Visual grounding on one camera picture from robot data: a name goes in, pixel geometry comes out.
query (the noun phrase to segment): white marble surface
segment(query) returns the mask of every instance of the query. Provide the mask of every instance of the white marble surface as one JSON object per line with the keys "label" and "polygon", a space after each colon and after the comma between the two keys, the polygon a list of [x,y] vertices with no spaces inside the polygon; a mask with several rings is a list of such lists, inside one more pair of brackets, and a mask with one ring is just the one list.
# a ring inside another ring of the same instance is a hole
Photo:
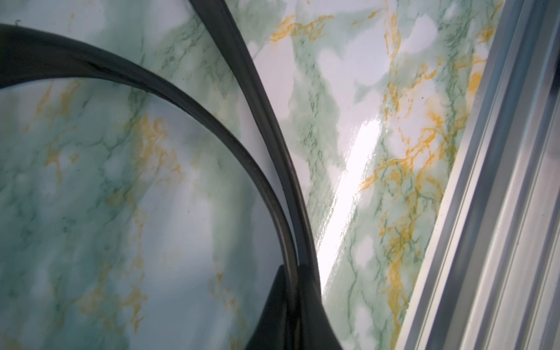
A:
{"label": "white marble surface", "polygon": [[[344,348],[392,348],[503,3],[227,3],[296,165],[331,325]],[[169,79],[279,192],[188,2],[10,1],[0,21]],[[176,108],[108,82],[34,82],[0,101],[0,344],[243,348],[281,257],[233,156]]]}

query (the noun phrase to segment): black curved edge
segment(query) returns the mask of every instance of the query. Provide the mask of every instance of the black curved edge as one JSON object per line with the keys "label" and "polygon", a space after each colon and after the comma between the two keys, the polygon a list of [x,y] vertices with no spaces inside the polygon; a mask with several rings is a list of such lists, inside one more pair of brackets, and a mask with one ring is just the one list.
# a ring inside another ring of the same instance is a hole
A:
{"label": "black curved edge", "polygon": [[224,0],[189,1],[230,66],[247,99],[286,196],[296,236],[300,265],[310,266],[311,276],[320,286],[319,264],[304,196],[278,120],[264,91],[249,50]]}
{"label": "black curved edge", "polygon": [[291,337],[286,336],[289,325],[284,298],[285,278],[280,266],[268,293],[263,313],[260,314],[259,323],[245,350],[286,350],[288,343],[291,343]]}
{"label": "black curved edge", "polygon": [[319,286],[315,284],[311,270],[304,265],[300,266],[298,271],[301,312],[299,349],[342,350],[326,316]]}
{"label": "black curved edge", "polygon": [[206,109],[169,81],[115,54],[80,41],[21,26],[0,24],[0,88],[51,78],[97,78],[150,92],[190,114],[234,154],[270,212],[282,249],[283,289],[294,314],[297,262],[290,227],[267,178],[243,145]]}

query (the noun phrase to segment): yellow veining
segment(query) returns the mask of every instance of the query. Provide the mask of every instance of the yellow veining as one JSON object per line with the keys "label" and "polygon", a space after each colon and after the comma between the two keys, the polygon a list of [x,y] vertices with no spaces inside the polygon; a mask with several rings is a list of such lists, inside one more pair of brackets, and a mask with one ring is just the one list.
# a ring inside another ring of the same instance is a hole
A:
{"label": "yellow veining", "polygon": [[49,166],[50,164],[54,164],[56,167],[55,174],[57,176],[57,184],[60,185],[62,183],[62,168],[60,167],[60,151],[53,150],[50,146],[48,146],[46,151],[46,160],[43,166]]}
{"label": "yellow veining", "polygon": [[68,32],[72,32],[72,22],[74,20],[74,12],[70,13],[70,20],[68,21]]}
{"label": "yellow veining", "polygon": [[456,59],[454,65],[455,69],[460,70],[466,67],[472,67],[473,65],[478,63],[485,63],[487,60],[487,58],[482,58],[479,55],[471,56],[470,54],[468,54],[462,55],[458,59]]}
{"label": "yellow veining", "polygon": [[[389,55],[389,59],[391,60],[389,64],[389,83],[387,84],[387,88],[389,89],[388,93],[383,96],[383,103],[385,104],[385,120],[388,120],[390,114],[396,114],[399,111],[399,93],[396,88],[395,77],[398,73],[396,69],[396,62],[395,58],[396,55],[399,53],[400,49],[400,30],[397,27],[397,15],[396,13],[389,13],[389,2],[385,0],[385,46],[387,49],[387,55]],[[390,101],[392,104],[391,110],[387,106],[387,102]]]}
{"label": "yellow veining", "polygon": [[53,82],[50,82],[49,87],[46,88],[45,93],[43,94],[43,96],[39,100],[39,103],[37,104],[37,108],[35,109],[35,117],[38,117],[39,114],[41,114],[41,112],[45,108],[45,105],[49,102],[50,92],[52,89],[53,89]]}
{"label": "yellow veining", "polygon": [[241,307],[237,300],[231,295],[231,289],[224,286],[223,272],[217,272],[215,279],[210,281],[210,293],[216,299],[223,303],[224,309],[232,315],[232,325],[235,325],[235,330],[230,334],[230,349],[241,350],[243,345],[250,337],[250,330],[247,321],[241,313]]}
{"label": "yellow veining", "polygon": [[271,41],[279,41],[284,39],[286,36],[298,36],[305,35],[309,40],[317,40],[321,37],[323,33],[323,28],[325,27],[325,21],[333,19],[334,16],[320,16],[315,21],[308,24],[301,24],[294,22],[296,15],[287,16],[282,23],[278,26],[278,29],[270,37]]}
{"label": "yellow veining", "polygon": [[483,44],[487,43],[490,40],[492,40],[492,38],[494,37],[494,32],[496,31],[498,24],[494,24],[493,20],[496,14],[498,13],[498,11],[500,10],[500,8],[502,8],[502,6],[503,6],[503,2],[496,5],[494,11],[492,12],[492,15],[490,16],[489,23],[485,24],[482,27],[482,29],[478,32],[477,38],[480,40],[481,43]]}
{"label": "yellow veining", "polygon": [[[367,19],[370,20],[372,18],[374,18],[377,14],[379,13],[379,11],[373,11],[369,16],[367,16]],[[352,25],[360,25],[364,22],[365,20],[355,20],[352,22]]]}
{"label": "yellow veining", "polygon": [[467,90],[471,94],[476,94],[477,93],[478,86],[480,85],[480,80],[481,79],[482,79],[482,73],[481,72],[475,72],[474,74],[472,74],[470,76],[469,86],[468,86]]}
{"label": "yellow veining", "polygon": [[430,80],[431,78],[434,78],[436,76],[436,73],[437,73],[437,69],[434,69],[433,72],[431,72],[430,74],[424,75],[424,79]]}
{"label": "yellow veining", "polygon": [[[399,316],[408,306],[408,296],[403,287],[401,272],[403,269],[407,270],[409,268],[403,265],[403,257],[407,256],[409,250],[412,249],[410,241],[416,230],[417,219],[421,215],[421,196],[423,198],[432,198],[436,201],[440,200],[443,196],[444,189],[440,184],[441,182],[431,175],[430,168],[436,161],[445,157],[447,153],[456,152],[453,138],[464,128],[467,119],[467,115],[458,117],[452,125],[452,130],[447,130],[449,126],[444,125],[444,118],[437,108],[438,104],[439,101],[436,97],[430,97],[426,100],[426,117],[430,121],[431,126],[422,128],[421,135],[415,142],[412,142],[409,137],[405,137],[402,131],[399,130],[403,145],[406,147],[405,157],[392,157],[380,160],[373,174],[361,184],[361,189],[365,190],[380,180],[381,174],[384,173],[380,185],[391,188],[395,199],[404,199],[404,212],[406,214],[388,221],[387,212],[385,212],[379,219],[379,235],[386,236],[391,233],[388,238],[385,238],[388,239],[385,251],[388,254],[387,259],[389,260],[385,293],[389,309],[393,315],[394,324],[390,340],[391,349],[396,345],[396,340],[402,326]],[[437,142],[435,144],[438,145],[438,149],[433,150],[432,144],[436,139]],[[416,162],[420,156],[423,156],[422,163],[416,167],[419,169],[415,170]],[[402,187],[404,180],[408,179],[412,179],[412,190],[408,189],[408,187],[405,190]],[[417,254],[417,249],[413,249],[411,252]]]}
{"label": "yellow veining", "polygon": [[[169,172],[169,175],[164,174],[167,177],[179,176],[181,179],[182,174],[175,152],[164,147],[167,131],[163,120],[157,119],[151,122],[148,115],[144,115],[129,122],[127,127],[135,135],[132,161],[136,178],[130,186],[114,188],[107,195],[104,203],[107,206],[127,208],[132,215],[134,226],[123,236],[126,243],[124,246],[129,249],[131,259],[118,267],[113,266],[111,262],[100,262],[96,285],[64,306],[59,326],[64,324],[64,314],[73,306],[82,316],[96,319],[106,331],[120,335],[124,335],[127,325],[130,325],[132,331],[136,333],[144,320],[145,316],[141,315],[142,306],[148,300],[148,296],[141,290],[145,275],[142,240],[148,215],[141,208],[139,201],[152,179],[157,177],[161,170]],[[74,153],[70,156],[70,160],[75,162],[79,156],[79,152]],[[58,164],[57,159],[58,153],[51,151],[48,162]],[[108,292],[107,283],[110,276],[117,279],[125,278],[125,283],[130,285],[130,292],[127,295]],[[124,324],[119,321],[119,315],[123,310],[130,310],[130,316]]]}
{"label": "yellow veining", "polygon": [[64,92],[60,95],[60,105],[62,106],[62,114],[68,116],[70,113],[70,103],[72,102],[72,97],[74,93],[80,87],[80,82],[74,80],[71,82],[65,89]]}

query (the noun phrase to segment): curved black rim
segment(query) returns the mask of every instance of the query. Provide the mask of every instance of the curved black rim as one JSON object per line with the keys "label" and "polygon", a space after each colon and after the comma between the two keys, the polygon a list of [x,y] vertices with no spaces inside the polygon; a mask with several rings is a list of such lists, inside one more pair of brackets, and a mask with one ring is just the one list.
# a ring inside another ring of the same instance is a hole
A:
{"label": "curved black rim", "polygon": [[0,88],[52,78],[96,78],[144,90],[187,112],[216,135],[249,174],[272,217],[284,261],[288,310],[295,313],[298,274],[288,221],[267,178],[229,130],[182,90],[137,64],[63,36],[0,24]]}
{"label": "curved black rim", "polygon": [[296,237],[300,265],[308,265],[312,279],[317,286],[321,286],[319,263],[304,195],[301,192],[296,169],[293,166],[278,120],[264,91],[247,45],[245,45],[224,0],[189,1],[230,66],[247,99],[253,118],[263,136],[282,183]]}

